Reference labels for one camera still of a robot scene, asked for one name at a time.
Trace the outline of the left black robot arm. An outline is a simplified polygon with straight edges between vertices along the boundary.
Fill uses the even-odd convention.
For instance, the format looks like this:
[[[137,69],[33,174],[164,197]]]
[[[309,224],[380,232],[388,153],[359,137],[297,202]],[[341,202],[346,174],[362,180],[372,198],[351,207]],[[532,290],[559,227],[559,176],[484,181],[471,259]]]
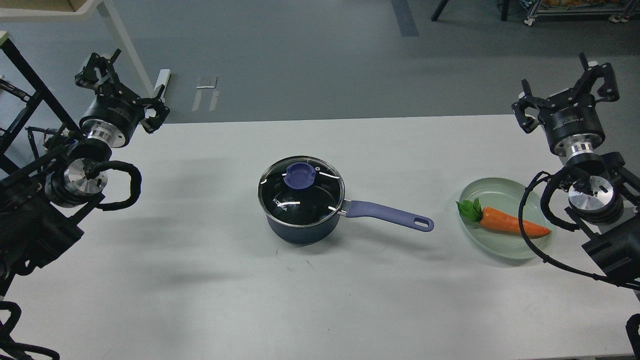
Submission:
[[[135,205],[142,193],[142,174],[130,162],[113,160],[138,126],[157,131],[169,116],[163,101],[166,86],[142,97],[119,79],[110,57],[90,54],[74,77],[94,100],[74,121],[22,54],[2,46],[33,93],[2,80],[3,91],[21,100],[23,109],[1,131],[1,358],[32,360],[34,355],[58,360],[43,346],[17,342],[11,336],[22,315],[6,299],[16,276],[30,275],[57,260],[83,236],[79,227],[93,210],[119,211]]]

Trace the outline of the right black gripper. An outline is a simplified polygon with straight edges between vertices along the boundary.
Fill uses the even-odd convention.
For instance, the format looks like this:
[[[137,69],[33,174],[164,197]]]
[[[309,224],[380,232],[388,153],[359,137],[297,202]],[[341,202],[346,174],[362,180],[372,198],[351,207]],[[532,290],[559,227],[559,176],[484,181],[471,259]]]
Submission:
[[[601,146],[606,135],[595,105],[620,99],[612,64],[590,62],[583,52],[578,58],[583,74],[571,89],[562,89],[546,97],[534,96],[528,80],[522,79],[522,92],[511,105],[522,131],[529,134],[541,126],[550,152],[558,157],[566,155],[569,146],[564,141],[567,140],[589,141],[594,149]],[[569,93],[570,101],[581,105],[566,107]]]

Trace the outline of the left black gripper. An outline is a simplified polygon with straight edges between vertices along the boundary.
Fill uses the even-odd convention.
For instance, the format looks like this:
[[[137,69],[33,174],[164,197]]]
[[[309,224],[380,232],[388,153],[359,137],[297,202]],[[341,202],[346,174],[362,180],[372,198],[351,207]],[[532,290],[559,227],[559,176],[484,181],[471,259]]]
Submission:
[[[128,146],[139,124],[148,134],[157,132],[170,114],[163,100],[166,88],[158,88],[152,97],[131,96],[114,68],[121,52],[117,48],[110,57],[93,52],[74,75],[75,85],[95,96],[78,123],[80,129],[86,134],[96,127],[108,130],[112,148]]]

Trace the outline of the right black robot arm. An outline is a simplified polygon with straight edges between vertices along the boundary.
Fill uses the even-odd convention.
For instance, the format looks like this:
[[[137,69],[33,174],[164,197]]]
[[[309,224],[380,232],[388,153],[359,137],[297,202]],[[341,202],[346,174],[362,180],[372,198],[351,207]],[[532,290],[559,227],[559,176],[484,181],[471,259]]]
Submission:
[[[573,86],[546,97],[534,96],[523,79],[522,93],[512,104],[525,133],[541,128],[549,151],[564,158],[554,174],[539,172],[519,201],[519,234],[537,257],[562,271],[639,292],[639,178],[626,168],[619,152],[596,153],[606,138],[596,111],[599,103],[618,101],[612,64],[578,55],[583,73]],[[590,273],[544,253],[531,239],[522,217],[530,193],[545,183],[539,207],[544,218],[566,231],[582,231],[582,249],[601,270]]]

